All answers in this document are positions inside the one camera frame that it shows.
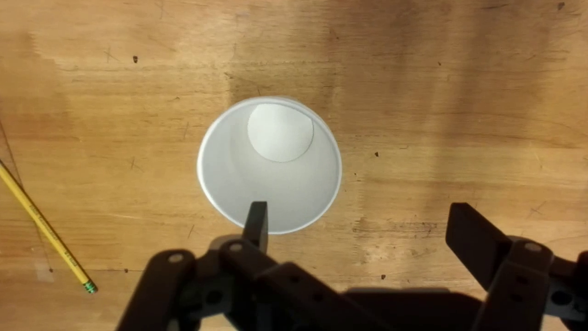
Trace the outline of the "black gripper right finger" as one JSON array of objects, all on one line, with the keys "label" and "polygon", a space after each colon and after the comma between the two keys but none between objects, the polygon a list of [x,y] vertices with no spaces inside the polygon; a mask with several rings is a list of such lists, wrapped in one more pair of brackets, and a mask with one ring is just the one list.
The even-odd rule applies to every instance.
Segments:
[{"label": "black gripper right finger", "polygon": [[451,205],[446,244],[484,290],[512,251],[512,240],[468,203]]}]

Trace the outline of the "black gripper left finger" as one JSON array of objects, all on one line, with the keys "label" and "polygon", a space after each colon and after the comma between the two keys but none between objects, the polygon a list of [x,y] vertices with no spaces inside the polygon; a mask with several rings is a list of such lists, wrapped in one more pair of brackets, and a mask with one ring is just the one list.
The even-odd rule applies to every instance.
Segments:
[{"label": "black gripper left finger", "polygon": [[264,262],[269,245],[269,205],[256,201],[251,205],[243,234],[221,247],[225,260]]}]

